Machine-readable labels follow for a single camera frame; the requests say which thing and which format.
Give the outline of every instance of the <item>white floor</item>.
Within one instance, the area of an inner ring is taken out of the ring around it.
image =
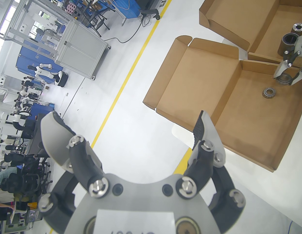
[[[106,173],[114,173],[136,183],[159,181],[173,173],[187,151],[188,147],[172,135],[173,123],[146,107],[142,100],[177,36],[190,35],[223,41],[221,36],[198,24],[198,11],[203,1],[172,0],[160,20],[93,148]],[[104,26],[99,29],[104,39],[118,37],[125,41],[140,24],[137,19],[131,19],[121,27],[122,19],[116,13],[108,12],[105,16],[111,30],[107,31]],[[90,143],[155,21],[151,19],[150,26],[141,27],[134,38],[125,44],[110,40],[112,49],[107,53],[94,81],[69,72],[69,80],[64,88],[52,87],[44,92],[44,99],[56,104],[55,109],[62,114],[65,123]],[[55,165],[54,183],[62,173],[62,169]],[[247,206],[228,233],[287,233],[291,221],[289,218],[239,183],[236,186],[245,194]],[[202,191],[206,202],[209,202],[213,193],[213,187],[208,184]],[[85,190],[78,186],[75,194],[77,206]],[[32,232],[49,233],[50,227],[42,221],[35,223]],[[300,234],[302,228],[294,223],[290,233]]]

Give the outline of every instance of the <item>yellow floor line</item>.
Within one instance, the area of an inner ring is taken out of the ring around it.
[[[166,2],[165,6],[164,6],[164,8],[163,8],[163,11],[161,12],[161,18],[163,17],[164,13],[166,12],[166,10],[167,10],[168,6],[170,5],[171,1],[172,1],[172,0],[168,0],[168,1]],[[99,128],[99,130],[98,130],[98,132],[97,132],[97,134],[96,134],[96,136],[95,136],[93,142],[92,142],[92,148],[93,148],[94,145],[96,144],[96,142],[97,142],[97,140],[98,140],[98,138],[99,138],[99,136],[100,136],[100,134],[101,134],[101,132],[102,132],[102,130],[103,130],[105,124],[107,123],[107,121],[108,121],[108,119],[109,119],[109,117],[110,117],[110,115],[111,115],[111,113],[112,113],[112,111],[113,111],[113,109],[114,109],[114,107],[115,107],[115,105],[116,105],[116,103],[117,103],[119,97],[121,96],[121,93],[123,92],[123,90],[124,90],[124,88],[125,88],[125,86],[126,86],[128,80],[129,80],[129,78],[130,78],[130,76],[131,76],[133,70],[135,69],[135,67],[136,67],[136,65],[137,65],[137,63],[138,63],[138,61],[140,60],[140,58],[141,58],[141,56],[142,56],[142,54],[143,54],[143,52],[144,52],[146,46],[148,45],[148,43],[149,43],[151,37],[153,36],[154,31],[156,30],[156,28],[157,28],[157,26],[158,26],[159,23],[160,23],[160,20],[157,20],[157,21],[155,22],[155,24],[154,24],[154,26],[153,26],[153,28],[152,28],[150,34],[148,35],[146,41],[144,42],[144,44],[143,44],[143,46],[142,46],[142,48],[141,48],[141,50],[140,50],[140,52],[139,52],[137,58],[135,59],[135,61],[134,61],[133,65],[132,65],[132,67],[130,68],[129,73],[127,74],[127,76],[126,76],[126,78],[125,78],[125,80],[124,80],[124,82],[123,82],[123,84],[122,84],[122,86],[121,86],[121,89],[120,89],[119,92],[117,93],[117,95],[116,95],[116,97],[115,97],[115,99],[114,99],[114,101],[113,101],[113,103],[112,103],[112,105],[111,105],[111,107],[110,107],[110,109],[109,109],[107,115],[105,116],[105,118],[104,118],[104,120],[103,120],[103,122],[102,122],[102,124],[101,124],[101,126],[100,126],[100,128]]]
[[[188,167],[188,160],[192,154],[192,149],[189,148],[187,152],[182,157],[180,163],[178,164],[177,168],[174,171],[174,174],[183,174]]]

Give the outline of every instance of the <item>white label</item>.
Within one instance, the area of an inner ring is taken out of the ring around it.
[[[93,234],[176,234],[174,213],[98,210]]]

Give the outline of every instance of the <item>cardboard box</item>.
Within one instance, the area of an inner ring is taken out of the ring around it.
[[[244,50],[277,58],[282,37],[302,22],[302,0],[205,0],[200,24]]]
[[[180,36],[143,103],[190,131],[201,110],[207,111],[228,149],[274,171],[302,114],[302,81],[280,86],[272,78],[276,68],[239,61],[237,47]],[[267,87],[276,90],[274,98],[262,96]]]

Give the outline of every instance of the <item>steel bushing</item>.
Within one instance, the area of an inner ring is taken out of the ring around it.
[[[275,97],[276,91],[272,87],[268,87],[265,90],[263,90],[262,95],[264,98],[270,99]]]

